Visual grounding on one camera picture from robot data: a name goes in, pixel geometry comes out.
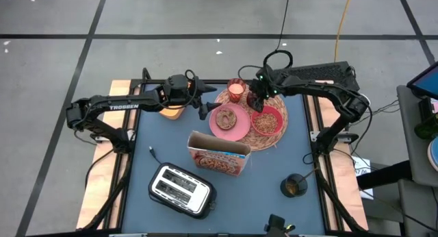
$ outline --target gray floor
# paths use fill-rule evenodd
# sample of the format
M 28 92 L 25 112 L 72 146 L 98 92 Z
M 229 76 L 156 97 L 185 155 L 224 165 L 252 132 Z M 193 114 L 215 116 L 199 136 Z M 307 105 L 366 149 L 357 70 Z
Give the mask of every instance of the gray floor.
M 2 236 L 16 235 L 99 1 L 0 0 Z M 345 1 L 291 0 L 285 33 L 336 34 Z M 436 1 L 407 1 L 421 32 L 438 34 Z M 284 5 L 285 0 L 106 0 L 96 34 L 217 36 L 94 39 L 83 68 L 77 71 L 80 78 L 73 100 L 106 95 L 113 79 L 139 78 L 144 66 L 155 79 L 187 68 L 205 79 L 235 77 L 242 65 L 260 65 L 278 40 L 257 39 L 257 35 L 223 39 L 220 34 L 278 34 Z M 83 40 L 30 39 L 37 37 L 7 34 L 84 36 L 80 37 Z M 339 60 L 356 68 L 361 92 L 371 99 L 374 109 L 395 100 L 396 86 L 428 66 L 418 40 L 381 40 L 378 36 L 415 35 L 400 0 L 351 0 L 343 34 L 376 35 L 374 40 L 339 42 Z M 286 39 L 282 44 L 294 54 L 296 66 L 333 61 L 334 40 Z M 438 41 L 427 44 L 438 56 Z M 285 61 L 273 58 L 271 64 L 278 68 Z M 251 77 L 254 71 L 245 73 Z M 352 131 L 361 133 L 365 125 Z M 75 140 L 64 125 L 27 235 L 74 230 L 93 149 Z M 358 153 L 381 164 L 407 159 L 399 113 L 375 116 Z

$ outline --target computer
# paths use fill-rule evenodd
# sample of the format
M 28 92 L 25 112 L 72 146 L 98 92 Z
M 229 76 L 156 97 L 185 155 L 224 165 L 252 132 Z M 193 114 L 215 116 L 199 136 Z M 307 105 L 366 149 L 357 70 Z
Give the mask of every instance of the computer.
M 418 104 L 422 121 L 438 113 L 438 62 L 413 78 L 407 87 L 417 97 L 426 96 Z
M 438 62 L 413 78 L 407 87 L 416 95 L 438 99 Z

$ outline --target black cup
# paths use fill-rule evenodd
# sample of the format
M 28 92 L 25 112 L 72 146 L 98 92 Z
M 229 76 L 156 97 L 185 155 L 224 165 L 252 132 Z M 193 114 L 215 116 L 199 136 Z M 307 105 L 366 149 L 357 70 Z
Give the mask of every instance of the black cup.
M 307 181 L 300 174 L 291 174 L 281 182 L 281 192 L 286 197 L 299 197 L 307 192 Z

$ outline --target keyboard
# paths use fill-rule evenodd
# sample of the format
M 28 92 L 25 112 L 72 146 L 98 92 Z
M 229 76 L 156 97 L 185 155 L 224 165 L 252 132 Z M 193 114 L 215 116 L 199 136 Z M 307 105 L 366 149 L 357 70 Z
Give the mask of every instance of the keyboard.
M 356 81 L 354 70 L 351 70 L 347 62 L 298 66 L 287 69 L 276 69 L 275 71 L 294 75 L 303 80 L 333 80 L 335 83 L 341 84 L 349 90 L 358 91 L 360 89 Z

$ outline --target yellow cable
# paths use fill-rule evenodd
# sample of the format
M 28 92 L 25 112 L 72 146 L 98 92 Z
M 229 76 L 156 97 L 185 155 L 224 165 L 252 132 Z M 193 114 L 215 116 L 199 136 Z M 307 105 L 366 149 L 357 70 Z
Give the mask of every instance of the yellow cable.
M 339 28 L 337 28 L 336 43 L 335 43 L 335 62 L 337 60 L 337 42 L 339 42 L 339 35 L 341 34 L 342 23 L 344 22 L 345 14 L 347 13 L 348 10 L 348 5 L 350 5 L 350 0 L 347 0 L 347 3 L 345 3 L 344 13 L 342 13 L 341 22 L 339 23 Z

